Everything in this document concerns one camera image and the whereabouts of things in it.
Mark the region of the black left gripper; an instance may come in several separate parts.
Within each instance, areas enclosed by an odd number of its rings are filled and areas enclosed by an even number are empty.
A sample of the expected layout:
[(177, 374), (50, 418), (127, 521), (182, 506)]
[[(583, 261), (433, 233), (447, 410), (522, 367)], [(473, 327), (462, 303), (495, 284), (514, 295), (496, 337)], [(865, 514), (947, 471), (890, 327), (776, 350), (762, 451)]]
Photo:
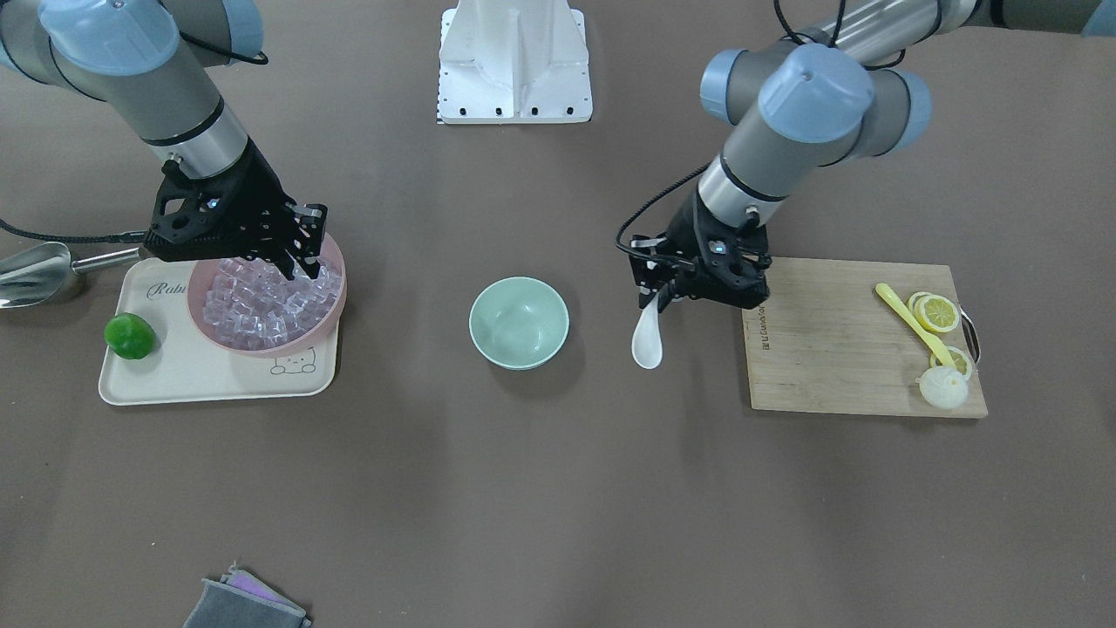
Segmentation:
[(768, 231), (759, 212), (745, 210), (741, 226), (725, 225), (689, 194), (666, 231), (631, 236), (631, 273), (638, 310), (653, 302), (657, 313), (679, 298), (709, 299), (737, 309), (756, 309), (770, 296)]

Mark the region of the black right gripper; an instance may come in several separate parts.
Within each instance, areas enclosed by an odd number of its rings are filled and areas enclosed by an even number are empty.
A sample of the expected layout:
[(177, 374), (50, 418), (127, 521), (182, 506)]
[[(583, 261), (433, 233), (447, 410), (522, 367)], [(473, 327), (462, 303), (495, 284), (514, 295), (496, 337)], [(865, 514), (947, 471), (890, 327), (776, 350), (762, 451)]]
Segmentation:
[(183, 160), (164, 160), (164, 180), (143, 245), (164, 262), (244, 257), (273, 263), (294, 281), (297, 263), (323, 250), (324, 204), (294, 204), (262, 152), (248, 141), (227, 171), (187, 178)]

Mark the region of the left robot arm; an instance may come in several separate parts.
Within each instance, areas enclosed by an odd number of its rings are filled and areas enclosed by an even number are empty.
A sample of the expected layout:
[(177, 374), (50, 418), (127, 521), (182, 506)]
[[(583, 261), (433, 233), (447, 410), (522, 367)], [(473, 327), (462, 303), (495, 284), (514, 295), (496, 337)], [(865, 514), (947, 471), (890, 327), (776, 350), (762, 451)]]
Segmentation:
[(756, 309), (770, 290), (768, 222), (818, 167), (910, 146), (929, 127), (929, 87), (896, 62), (964, 25), (1113, 35), (1112, 1), (860, 1), (762, 51), (727, 49), (700, 84), (731, 134), (653, 236), (618, 235), (644, 315), (683, 298)]

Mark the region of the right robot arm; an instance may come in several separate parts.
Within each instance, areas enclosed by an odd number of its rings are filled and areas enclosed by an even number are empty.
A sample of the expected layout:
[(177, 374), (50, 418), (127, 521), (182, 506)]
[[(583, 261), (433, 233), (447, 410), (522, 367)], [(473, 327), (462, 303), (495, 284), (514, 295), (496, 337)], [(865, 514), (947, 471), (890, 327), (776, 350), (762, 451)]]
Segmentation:
[(3, 66), (105, 102), (162, 164), (150, 225), (165, 262), (260, 259), (319, 276), (327, 207), (300, 204), (208, 68), (264, 65), (254, 1), (4, 1)]

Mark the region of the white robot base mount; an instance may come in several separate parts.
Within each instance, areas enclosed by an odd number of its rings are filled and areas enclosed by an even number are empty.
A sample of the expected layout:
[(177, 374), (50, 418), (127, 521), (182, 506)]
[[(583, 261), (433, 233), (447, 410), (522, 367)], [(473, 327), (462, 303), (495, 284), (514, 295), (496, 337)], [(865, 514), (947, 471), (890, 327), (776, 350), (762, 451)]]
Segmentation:
[(585, 17), (566, 1), (459, 1), (439, 27), (437, 123), (591, 120)]

